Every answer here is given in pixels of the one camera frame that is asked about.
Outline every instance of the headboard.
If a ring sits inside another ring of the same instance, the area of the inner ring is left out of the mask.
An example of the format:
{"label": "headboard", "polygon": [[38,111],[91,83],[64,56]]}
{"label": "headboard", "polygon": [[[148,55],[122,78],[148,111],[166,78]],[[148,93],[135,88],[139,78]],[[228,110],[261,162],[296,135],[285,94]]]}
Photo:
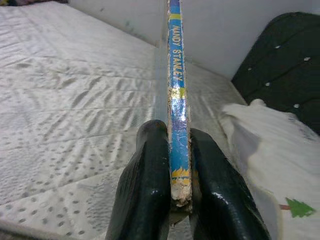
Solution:
{"label": "headboard", "polygon": [[294,113],[320,135],[320,15],[282,14],[264,29],[232,79],[247,103]]}

